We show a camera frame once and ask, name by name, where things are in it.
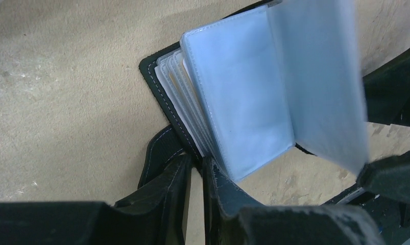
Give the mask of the black leather card holder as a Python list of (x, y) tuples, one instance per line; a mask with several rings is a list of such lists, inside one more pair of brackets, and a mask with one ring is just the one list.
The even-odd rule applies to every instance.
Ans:
[(259, 1), (185, 32), (139, 70), (196, 158), (240, 181), (291, 148), (369, 161), (353, 1)]

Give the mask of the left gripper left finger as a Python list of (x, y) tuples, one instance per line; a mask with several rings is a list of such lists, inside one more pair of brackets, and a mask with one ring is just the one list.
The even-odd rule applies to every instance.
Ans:
[(113, 206), (105, 202), (0, 203), (0, 244), (185, 244), (192, 159)]

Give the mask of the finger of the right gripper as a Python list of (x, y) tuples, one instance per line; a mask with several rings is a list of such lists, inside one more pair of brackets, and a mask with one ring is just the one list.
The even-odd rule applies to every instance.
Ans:
[(363, 77), (368, 122), (410, 127), (410, 48)]
[(410, 151), (365, 164), (357, 184), (366, 191), (410, 204)]

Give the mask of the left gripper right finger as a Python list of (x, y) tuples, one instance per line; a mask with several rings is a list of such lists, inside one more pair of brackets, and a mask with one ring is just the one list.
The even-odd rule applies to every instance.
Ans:
[(373, 219), (352, 205), (266, 206), (211, 157), (203, 159), (206, 244), (384, 244)]

